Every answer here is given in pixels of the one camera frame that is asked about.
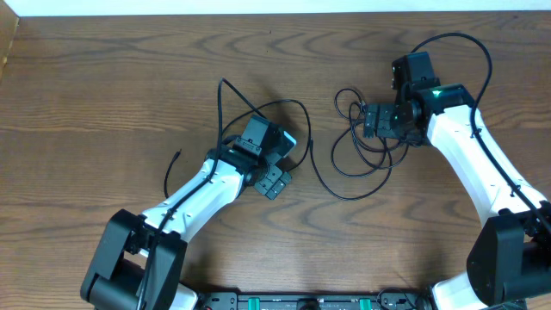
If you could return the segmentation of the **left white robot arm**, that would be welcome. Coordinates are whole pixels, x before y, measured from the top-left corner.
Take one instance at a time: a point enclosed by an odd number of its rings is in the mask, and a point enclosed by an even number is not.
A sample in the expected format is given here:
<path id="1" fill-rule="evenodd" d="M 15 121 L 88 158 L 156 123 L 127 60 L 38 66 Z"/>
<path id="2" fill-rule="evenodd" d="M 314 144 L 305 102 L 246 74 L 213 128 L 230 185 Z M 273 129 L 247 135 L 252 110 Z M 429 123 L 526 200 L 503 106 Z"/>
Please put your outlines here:
<path id="1" fill-rule="evenodd" d="M 254 115 L 242 134 L 220 141 L 178 191 L 141 214 L 107 222 L 80 288 L 96 309 L 193 309 L 199 295 L 180 282 L 191 239 L 248 187 L 275 199 L 290 180 L 278 167 L 296 141 Z"/>

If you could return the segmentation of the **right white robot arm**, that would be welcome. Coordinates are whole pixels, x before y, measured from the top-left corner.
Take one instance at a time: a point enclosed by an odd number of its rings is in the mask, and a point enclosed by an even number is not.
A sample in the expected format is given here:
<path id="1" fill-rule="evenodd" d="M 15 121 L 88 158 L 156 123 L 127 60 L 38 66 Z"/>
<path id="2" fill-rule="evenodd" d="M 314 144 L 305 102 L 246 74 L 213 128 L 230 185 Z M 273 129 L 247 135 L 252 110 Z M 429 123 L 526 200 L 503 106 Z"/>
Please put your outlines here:
<path id="1" fill-rule="evenodd" d="M 366 107 L 364 137 L 435 147 L 482 225 L 465 272 L 432 286 L 432 307 L 485 309 L 549 293 L 549 201 L 505 156 L 467 89 L 440 83 L 428 53 L 407 54 L 392 69 L 395 101 Z"/>

